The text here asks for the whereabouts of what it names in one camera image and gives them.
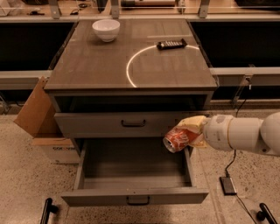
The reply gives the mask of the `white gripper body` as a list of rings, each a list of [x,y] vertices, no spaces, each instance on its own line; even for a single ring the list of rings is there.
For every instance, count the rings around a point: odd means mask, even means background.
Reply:
[[[233,119],[232,115],[214,115],[207,118],[203,127],[203,136],[206,143],[219,151],[231,151],[228,128]]]

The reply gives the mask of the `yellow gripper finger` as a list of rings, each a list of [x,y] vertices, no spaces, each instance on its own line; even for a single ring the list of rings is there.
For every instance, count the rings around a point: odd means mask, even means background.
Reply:
[[[200,149],[205,149],[208,146],[203,134],[200,134],[198,137],[196,137],[193,141],[189,143],[189,145],[194,148]]]
[[[187,117],[178,123],[178,127],[199,134],[206,123],[206,119],[207,118],[204,115]]]

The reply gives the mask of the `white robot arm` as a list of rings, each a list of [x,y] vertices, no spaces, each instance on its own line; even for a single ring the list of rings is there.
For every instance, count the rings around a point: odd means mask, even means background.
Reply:
[[[199,134],[191,143],[218,151],[249,151],[280,156],[280,112],[264,119],[232,115],[191,116],[178,123],[180,129]]]

